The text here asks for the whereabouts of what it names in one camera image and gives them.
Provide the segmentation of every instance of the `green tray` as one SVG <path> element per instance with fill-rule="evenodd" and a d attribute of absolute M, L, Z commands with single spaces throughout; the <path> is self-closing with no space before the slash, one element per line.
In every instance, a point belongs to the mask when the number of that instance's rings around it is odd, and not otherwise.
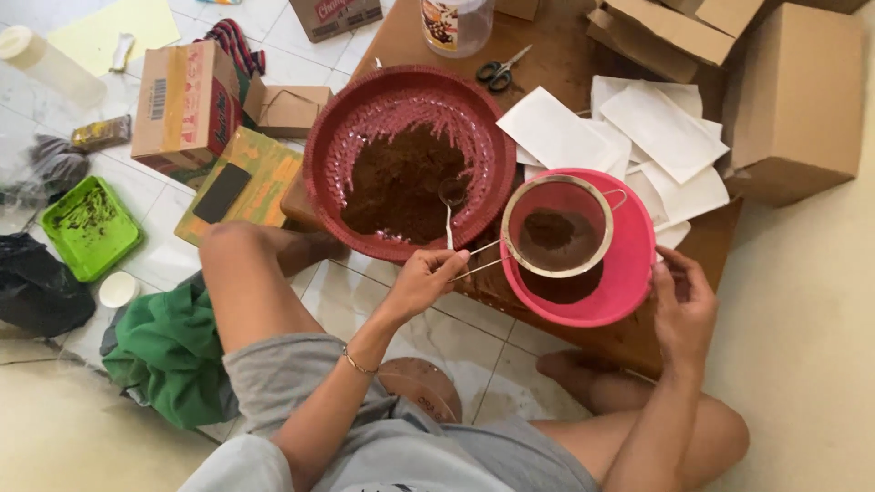
<path fill-rule="evenodd" d="M 81 282 L 94 282 L 144 237 L 103 178 L 88 176 L 49 207 L 40 223 Z"/>

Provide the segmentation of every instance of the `white lid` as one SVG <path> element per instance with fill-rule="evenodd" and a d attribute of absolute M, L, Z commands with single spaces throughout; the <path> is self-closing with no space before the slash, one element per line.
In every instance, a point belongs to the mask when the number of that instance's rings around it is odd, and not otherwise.
<path fill-rule="evenodd" d="M 140 283 L 129 273 L 117 271 L 101 284 L 98 297 L 101 304 L 106 307 L 116 308 L 128 304 L 140 293 Z"/>
<path fill-rule="evenodd" d="M 37 63 L 46 53 L 46 40 L 23 25 L 0 32 L 0 60 L 19 69 Z"/>

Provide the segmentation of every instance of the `mesh strainer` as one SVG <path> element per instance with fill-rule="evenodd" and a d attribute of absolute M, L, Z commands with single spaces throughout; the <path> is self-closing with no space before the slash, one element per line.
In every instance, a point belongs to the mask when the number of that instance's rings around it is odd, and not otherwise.
<path fill-rule="evenodd" d="M 605 195 L 622 193 L 611 207 Z M 510 257 L 526 270 L 551 278 L 575 277 L 601 261 L 613 238 L 612 211 L 626 202 L 622 189 L 601 193 L 575 176 L 552 174 L 532 179 L 517 188 L 501 218 L 501 241 Z M 509 257 L 485 264 L 463 278 Z"/>

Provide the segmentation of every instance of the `white plastic bottle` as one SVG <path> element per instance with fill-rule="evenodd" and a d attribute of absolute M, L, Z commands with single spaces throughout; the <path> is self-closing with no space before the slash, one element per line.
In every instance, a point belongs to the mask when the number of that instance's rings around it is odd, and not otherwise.
<path fill-rule="evenodd" d="M 495 0 L 419 0 L 429 48 L 447 58 L 475 54 L 492 34 Z"/>
<path fill-rule="evenodd" d="M 0 32 L 0 60 L 84 109 L 99 103 L 107 93 L 103 81 L 23 25 Z"/>

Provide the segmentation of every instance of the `scissors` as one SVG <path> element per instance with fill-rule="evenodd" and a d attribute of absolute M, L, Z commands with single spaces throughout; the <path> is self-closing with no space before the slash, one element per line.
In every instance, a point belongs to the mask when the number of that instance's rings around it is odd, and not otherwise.
<path fill-rule="evenodd" d="M 510 67 L 519 61 L 520 58 L 522 58 L 522 55 L 526 54 L 531 48 L 532 45 L 526 46 L 521 52 L 508 60 L 507 63 L 502 64 L 498 61 L 484 63 L 482 67 L 477 69 L 477 73 L 474 74 L 474 76 L 477 77 L 478 81 L 485 82 L 486 88 L 488 88 L 490 92 L 501 92 L 508 88 L 510 82 L 514 79 L 510 75 Z"/>

